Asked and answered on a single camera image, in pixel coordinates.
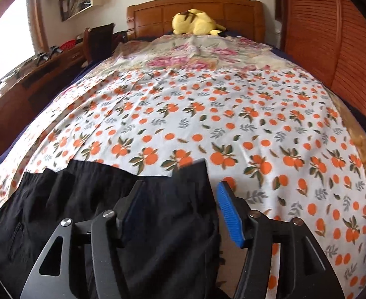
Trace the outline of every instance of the screw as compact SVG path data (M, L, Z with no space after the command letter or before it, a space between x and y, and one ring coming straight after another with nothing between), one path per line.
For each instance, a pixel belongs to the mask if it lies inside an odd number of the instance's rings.
M110 218L110 217L113 217L114 215L115 215L115 212L112 210L106 210L103 212L104 218Z
M61 225L63 227L67 227L67 226L71 225L71 223L72 223L72 219L71 218L66 218L66 219L63 219L61 221Z
M292 222L297 225L297 226L302 226L303 225L303 220L298 218L298 217L295 217L292 219Z
M249 212L249 215L252 217L252 218L259 218L262 213L259 211L259 210L251 210Z

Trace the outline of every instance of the orange fruit pattern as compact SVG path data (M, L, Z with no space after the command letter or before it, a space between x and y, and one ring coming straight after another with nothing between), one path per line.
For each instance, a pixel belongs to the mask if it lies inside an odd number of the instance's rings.
M270 218L301 217L345 295L356 296L366 282L366 175L323 86L300 68L274 70L273 63L217 69L206 56L188 58L191 42L180 39L170 54L128 71L121 66L135 58L116 54L63 91L0 167L0 206L23 172L61 170L71 159L152 176L203 158L213 188L224 180ZM204 45L201 55L239 59L267 49L245 39L221 44L233 48ZM143 46L128 43L125 55ZM233 251L226 246L222 240L223 251ZM356 269L345 278L351 265ZM273 290L277 267L272 261Z

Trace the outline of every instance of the window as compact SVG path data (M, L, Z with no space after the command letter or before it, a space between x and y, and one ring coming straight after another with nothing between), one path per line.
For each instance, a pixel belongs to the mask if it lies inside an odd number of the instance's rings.
M0 18L0 79L34 55L27 0L15 0Z

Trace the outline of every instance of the wooden wardrobe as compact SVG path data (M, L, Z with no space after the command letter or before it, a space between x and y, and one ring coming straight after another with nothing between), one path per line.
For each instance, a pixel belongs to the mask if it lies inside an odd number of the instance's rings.
M366 19L350 0L285 7L285 52L366 116Z

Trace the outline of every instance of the black metal bracket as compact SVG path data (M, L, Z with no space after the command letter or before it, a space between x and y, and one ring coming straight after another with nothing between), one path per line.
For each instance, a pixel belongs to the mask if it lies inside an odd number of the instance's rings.
M270 275L273 243L281 245L276 299L344 299L335 272L304 221L269 219L237 198L223 182L242 220L248 248L234 299L264 299Z
M92 262L99 299L129 299L116 248L124 247L124 223L137 203L143 185L137 181L114 209L90 221L63 219L46 243L24 285L20 299L86 299L83 247L91 244Z

